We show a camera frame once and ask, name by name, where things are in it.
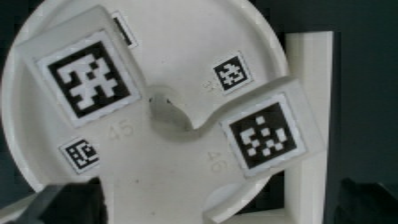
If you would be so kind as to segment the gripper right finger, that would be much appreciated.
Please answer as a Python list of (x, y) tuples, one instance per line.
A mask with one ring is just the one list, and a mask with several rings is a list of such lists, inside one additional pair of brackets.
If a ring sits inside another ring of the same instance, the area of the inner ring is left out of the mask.
[(398, 224), (398, 183), (341, 180), (332, 224)]

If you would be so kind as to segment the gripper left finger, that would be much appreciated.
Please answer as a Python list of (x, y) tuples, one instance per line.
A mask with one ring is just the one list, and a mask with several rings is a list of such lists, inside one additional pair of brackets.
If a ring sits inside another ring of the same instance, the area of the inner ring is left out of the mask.
[(21, 214), (0, 224), (108, 224), (99, 178), (48, 185)]

